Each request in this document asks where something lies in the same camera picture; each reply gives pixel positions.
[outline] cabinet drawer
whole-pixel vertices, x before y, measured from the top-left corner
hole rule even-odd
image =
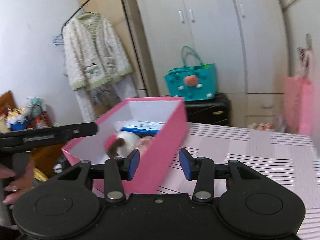
[[[247,115],[275,115],[282,112],[282,94],[249,94]]]
[[[247,126],[252,123],[273,123],[273,116],[247,116],[246,124]]]

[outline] pink tablecloth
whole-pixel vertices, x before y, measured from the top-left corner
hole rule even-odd
[[[292,190],[307,209],[298,236],[303,240],[320,239],[320,161],[310,137],[190,123],[181,147],[193,156],[211,158],[215,163],[226,164],[230,159],[237,159]],[[178,153],[159,187],[160,194],[192,195],[196,182],[185,179]],[[216,180],[215,197],[225,190],[225,181]]]

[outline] bag with ribbon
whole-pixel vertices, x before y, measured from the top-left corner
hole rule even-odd
[[[198,61],[198,66],[188,67],[186,50]],[[185,101],[212,99],[217,90],[217,72],[214,64],[203,64],[194,49],[184,46],[181,50],[183,67],[170,70],[164,76],[169,93],[174,97],[184,97]]]
[[[312,51],[299,48],[296,74],[294,77],[284,78],[284,117],[289,133],[312,134],[314,86],[310,77],[313,64]]]

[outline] human hand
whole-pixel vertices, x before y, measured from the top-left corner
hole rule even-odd
[[[4,199],[3,203],[5,205],[13,205],[20,196],[22,196],[32,188],[34,166],[34,161],[30,159],[28,165],[26,166],[26,173],[23,174],[20,178],[12,181],[8,186],[4,188],[5,191],[13,192],[10,195],[7,195]],[[0,164],[0,179],[7,179],[14,176],[14,171]]]

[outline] pink box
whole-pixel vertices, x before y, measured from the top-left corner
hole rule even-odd
[[[72,139],[62,151],[71,165],[81,160],[89,160],[92,164],[104,163],[108,159],[105,142],[117,132],[116,122],[129,120],[165,123],[140,158],[133,180],[122,181],[126,194],[156,194],[188,132],[183,98],[126,99],[96,121],[99,130],[95,136]],[[93,187],[103,192],[103,180],[95,180]]]

